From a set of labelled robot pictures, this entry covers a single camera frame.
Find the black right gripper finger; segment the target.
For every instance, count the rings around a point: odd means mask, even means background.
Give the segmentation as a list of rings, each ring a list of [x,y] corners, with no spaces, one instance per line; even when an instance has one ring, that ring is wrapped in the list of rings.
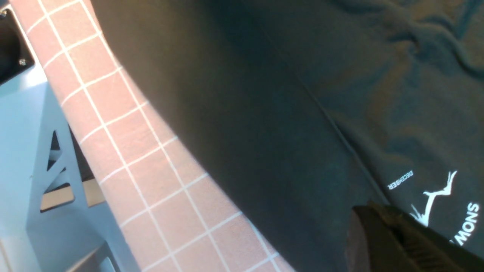
[[[483,259],[398,208],[375,202],[352,208],[349,272],[482,272],[483,268]]]

